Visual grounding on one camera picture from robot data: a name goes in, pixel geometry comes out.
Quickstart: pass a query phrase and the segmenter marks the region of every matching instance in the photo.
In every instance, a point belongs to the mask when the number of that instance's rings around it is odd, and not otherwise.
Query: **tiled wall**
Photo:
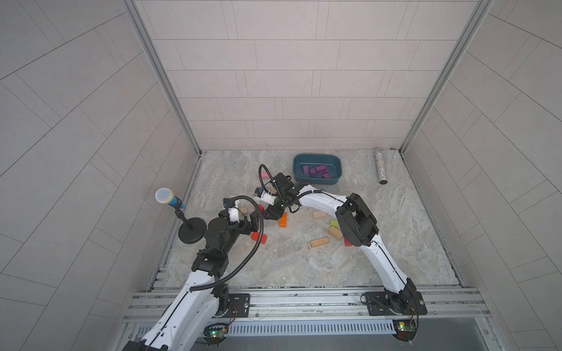
[[[202,149],[399,147],[476,4],[135,3]]]
[[[0,349],[102,350],[194,159],[118,0],[2,1]]]
[[[496,0],[406,160],[511,350],[562,350],[562,2]]]

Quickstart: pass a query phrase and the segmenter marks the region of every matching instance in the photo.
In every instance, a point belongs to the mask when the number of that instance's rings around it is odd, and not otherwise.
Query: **black cable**
[[[229,273],[226,277],[223,277],[222,279],[219,279],[218,281],[215,281],[213,283],[210,284],[206,284],[206,285],[197,285],[197,286],[192,286],[189,288],[189,291],[201,291],[201,290],[207,290],[207,289],[212,289],[228,280],[230,280],[233,276],[235,276],[242,268],[244,268],[244,266],[246,265],[246,263],[248,263],[248,261],[250,260],[250,258],[252,258],[252,256],[256,253],[257,248],[260,246],[261,244],[261,238],[264,235],[264,217],[261,213],[261,209],[259,207],[259,205],[250,197],[245,196],[245,195],[239,195],[239,196],[235,196],[233,198],[230,199],[230,201],[226,204],[226,208],[230,208],[230,205],[239,199],[244,199],[247,200],[248,202],[250,202],[254,208],[256,209],[256,211],[258,212],[258,220],[259,220],[259,233],[260,235],[257,237],[257,241],[256,244],[253,246],[252,250],[250,251],[250,253],[248,254],[248,256],[246,256],[246,258],[242,261],[242,263],[240,263],[238,265],[238,267],[236,267],[231,273]]]

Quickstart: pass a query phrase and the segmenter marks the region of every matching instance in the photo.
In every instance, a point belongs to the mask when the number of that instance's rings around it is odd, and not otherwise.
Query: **teal plastic bin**
[[[328,174],[331,178],[312,177],[305,174],[303,166],[310,168],[326,165]],[[297,181],[304,181],[310,184],[334,185],[342,176],[342,161],[339,157],[321,153],[300,153],[293,159],[293,174]]]

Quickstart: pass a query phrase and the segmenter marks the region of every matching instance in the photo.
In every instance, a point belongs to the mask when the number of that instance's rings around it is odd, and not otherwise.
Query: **round black base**
[[[178,237],[184,244],[194,244],[203,239],[207,230],[207,223],[201,218],[193,217],[187,220],[193,229],[187,228],[185,223],[179,226]]]

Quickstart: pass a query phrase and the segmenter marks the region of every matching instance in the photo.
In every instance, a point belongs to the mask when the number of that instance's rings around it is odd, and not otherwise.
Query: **marble floor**
[[[343,176],[335,185],[316,185],[328,192],[359,194],[378,220],[388,250],[416,285],[450,285],[458,280],[422,205],[407,169],[396,150],[385,150],[388,184],[380,185],[373,150],[323,150],[342,161]],[[292,175],[298,151],[209,151],[203,156],[185,215],[209,222],[221,210],[224,197],[252,196],[259,186],[258,166],[272,174]],[[351,286],[381,285],[367,257],[356,247],[345,247],[328,235],[331,218],[313,219],[311,208],[289,213],[287,228],[265,221],[267,243],[230,281],[230,286]],[[330,237],[330,243],[311,248],[310,240]],[[227,273],[250,252],[255,241],[241,235],[229,253]],[[166,286],[180,286],[191,272],[205,240],[174,243],[167,263]]]

